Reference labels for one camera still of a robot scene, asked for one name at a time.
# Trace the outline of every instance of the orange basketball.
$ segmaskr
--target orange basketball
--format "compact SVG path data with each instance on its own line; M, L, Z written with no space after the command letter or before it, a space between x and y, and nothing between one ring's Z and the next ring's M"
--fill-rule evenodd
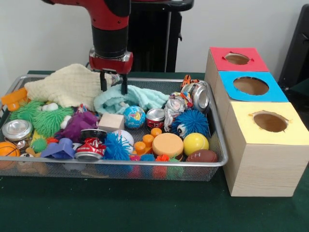
M20 156L20 151L15 144L10 142L0 143L0 156ZM16 165L15 161L0 161L0 170L8 170Z

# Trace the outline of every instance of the yellow box top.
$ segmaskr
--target yellow box top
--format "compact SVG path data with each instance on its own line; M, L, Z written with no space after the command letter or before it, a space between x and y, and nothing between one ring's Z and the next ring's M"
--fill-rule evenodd
M290 102L232 101L248 144L309 145L309 131Z

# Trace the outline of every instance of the metal mesh basket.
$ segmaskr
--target metal mesh basket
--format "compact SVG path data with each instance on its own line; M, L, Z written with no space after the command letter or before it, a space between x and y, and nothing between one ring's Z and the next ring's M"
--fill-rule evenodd
M25 83L45 78L45 75L27 75L17 78L10 87L11 93L24 86ZM128 84L140 88L159 90L165 94L180 91L182 80L172 79L141 79L129 78ZM199 162L150 162L150 161L119 161L98 160L94 162L79 161L77 159L49 159L28 157L1 157L0 175L9 176L47 176L47 177L77 177L77 178L118 178L118 179L158 179L158 180L191 180L209 181L216 173L218 167L226 164L228 157L223 138L222 128L217 115L215 102L210 86L207 86L210 103L207 109L207 118L211 136L208 138L210 150L218 156L216 163ZM9 119L5 106L1 105L2 127ZM149 134L146 127L140 130L127 130L135 141L141 141L145 134ZM0 132L0 141L4 136ZM31 173L22 171L22 166L33 167Z

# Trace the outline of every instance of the green spiky ball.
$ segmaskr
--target green spiky ball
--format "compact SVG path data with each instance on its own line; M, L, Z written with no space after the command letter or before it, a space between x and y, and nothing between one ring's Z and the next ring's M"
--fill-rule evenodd
M44 105L41 101L30 101L29 103L20 103L21 107L12 112L10 120L22 119L33 123L34 117L40 112L38 108Z
M35 153L42 152L47 148L47 141L45 139L37 139L32 143L32 148Z
M180 162L180 161L175 158L170 158L169 162ZM184 173L183 167L169 166L167 172L167 179L169 180L181 179L183 173Z
M53 137L61 127L63 119L67 115L72 115L73 109L61 108L54 111L41 111L39 112L33 121L33 127L37 130L38 134L43 135L46 138Z

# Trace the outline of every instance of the wooden cube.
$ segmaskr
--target wooden cube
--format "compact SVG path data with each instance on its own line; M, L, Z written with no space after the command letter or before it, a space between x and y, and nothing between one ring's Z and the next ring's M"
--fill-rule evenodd
M231 196L293 196L309 161L309 132L289 102L230 102L225 125Z
M223 129L231 101L288 102L269 72L220 71L214 98Z
M123 115L103 114L98 128L106 132L114 132L116 130L125 129L125 118Z
M255 48L211 47L208 53L205 81L215 92L219 71L268 72Z

